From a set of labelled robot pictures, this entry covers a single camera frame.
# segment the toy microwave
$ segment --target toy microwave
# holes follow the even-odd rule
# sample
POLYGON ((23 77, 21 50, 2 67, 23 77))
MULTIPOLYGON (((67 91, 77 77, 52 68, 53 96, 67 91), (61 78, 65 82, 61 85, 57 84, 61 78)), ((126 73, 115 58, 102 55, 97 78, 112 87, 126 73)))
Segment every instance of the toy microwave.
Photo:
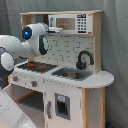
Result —
POLYGON ((92 14, 48 15, 49 27, 63 28, 63 34, 91 34, 92 14))

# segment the door handle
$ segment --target door handle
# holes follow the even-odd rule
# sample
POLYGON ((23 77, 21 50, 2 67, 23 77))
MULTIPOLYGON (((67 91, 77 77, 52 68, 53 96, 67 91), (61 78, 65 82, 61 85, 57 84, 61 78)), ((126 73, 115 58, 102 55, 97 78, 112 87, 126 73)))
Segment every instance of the door handle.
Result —
POLYGON ((51 107, 51 101, 49 101, 48 104, 47 104, 47 115, 48 115, 49 119, 51 119, 50 107, 51 107))

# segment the knob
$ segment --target knob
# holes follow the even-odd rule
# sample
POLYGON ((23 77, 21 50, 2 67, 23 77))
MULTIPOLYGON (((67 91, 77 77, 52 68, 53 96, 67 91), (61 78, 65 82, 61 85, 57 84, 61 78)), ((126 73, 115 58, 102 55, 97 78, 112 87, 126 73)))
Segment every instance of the knob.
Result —
POLYGON ((32 81, 31 84, 32 84, 32 87, 36 87, 37 86, 37 82, 36 81, 32 81))
POLYGON ((18 81, 18 77, 17 76, 14 76, 13 77, 13 81, 18 81))

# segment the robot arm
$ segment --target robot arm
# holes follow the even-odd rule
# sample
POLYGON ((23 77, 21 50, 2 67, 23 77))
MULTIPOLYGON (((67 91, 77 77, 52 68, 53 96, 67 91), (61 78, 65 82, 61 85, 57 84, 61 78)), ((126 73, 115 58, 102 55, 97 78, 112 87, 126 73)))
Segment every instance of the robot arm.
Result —
MULTIPOLYGON (((45 55, 48 41, 44 36, 45 24, 31 24, 22 30, 26 42, 13 36, 0 36, 0 79, 9 76, 14 70, 14 59, 45 55)), ((0 88, 0 126, 3 128, 36 128, 31 119, 0 88)))

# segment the countertop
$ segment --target countertop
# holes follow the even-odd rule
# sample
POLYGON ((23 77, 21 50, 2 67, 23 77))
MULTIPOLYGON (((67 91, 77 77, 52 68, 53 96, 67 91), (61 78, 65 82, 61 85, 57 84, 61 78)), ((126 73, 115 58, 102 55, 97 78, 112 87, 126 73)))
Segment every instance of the countertop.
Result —
POLYGON ((60 68, 63 68, 64 66, 58 66, 58 67, 56 67, 56 68, 54 68, 54 69, 52 69, 46 73, 43 73, 43 74, 28 71, 28 70, 19 69, 16 66, 14 68, 14 72, 18 71, 18 72, 22 72, 25 74, 41 76, 43 79, 69 84, 69 85, 74 86, 74 87, 102 88, 105 86, 109 86, 114 82, 114 76, 107 71, 100 71, 97 74, 92 74, 91 76, 89 76, 88 78, 86 78, 83 81, 76 81, 76 80, 72 80, 72 79, 61 78, 61 77, 51 75, 54 71, 56 71, 60 68))

